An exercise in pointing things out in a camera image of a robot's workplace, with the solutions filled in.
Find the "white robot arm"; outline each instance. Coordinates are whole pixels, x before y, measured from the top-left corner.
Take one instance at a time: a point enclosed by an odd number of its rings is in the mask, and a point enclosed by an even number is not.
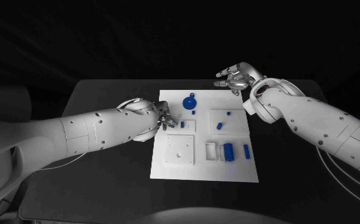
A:
[[[167,103],[136,99],[123,109],[29,123],[0,122],[0,200],[23,179],[52,162],[149,140],[163,124],[176,125]]]
[[[266,123],[285,119],[292,132],[360,170],[360,120],[347,112],[306,97],[286,80],[266,78],[254,67],[241,62],[222,70],[217,77],[228,75],[215,86],[238,90],[251,86],[250,99],[243,106]]]

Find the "blue round object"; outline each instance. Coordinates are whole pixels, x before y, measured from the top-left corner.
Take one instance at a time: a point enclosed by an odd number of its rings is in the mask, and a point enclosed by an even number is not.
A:
[[[196,100],[193,98],[193,93],[189,94],[189,97],[183,99],[182,106],[186,110],[192,110],[196,106]]]

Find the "blue object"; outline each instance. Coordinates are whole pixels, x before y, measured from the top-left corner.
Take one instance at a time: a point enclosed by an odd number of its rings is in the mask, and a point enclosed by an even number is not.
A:
[[[186,110],[192,110],[196,106],[196,100],[193,98],[193,93],[189,94],[189,97],[183,99],[182,106]]]
[[[245,151],[245,159],[250,159],[250,152],[248,152],[247,144],[244,144],[244,151]]]
[[[230,143],[224,144],[224,157],[225,157],[225,162],[234,161],[232,144]]]

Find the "dark table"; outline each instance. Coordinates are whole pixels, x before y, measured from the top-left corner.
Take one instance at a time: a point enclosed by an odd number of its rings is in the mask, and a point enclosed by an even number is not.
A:
[[[157,101],[160,89],[227,89],[214,80],[84,80],[63,116],[114,108],[136,97]],[[290,80],[305,95],[325,101],[313,81]],[[248,89],[243,91],[244,101]],[[283,120],[248,116],[259,183],[150,179],[153,139],[84,155],[37,171],[19,215],[32,220],[125,223],[180,207],[240,209],[290,223],[357,223],[360,202],[324,168],[315,147]],[[59,166],[75,157],[50,166]]]

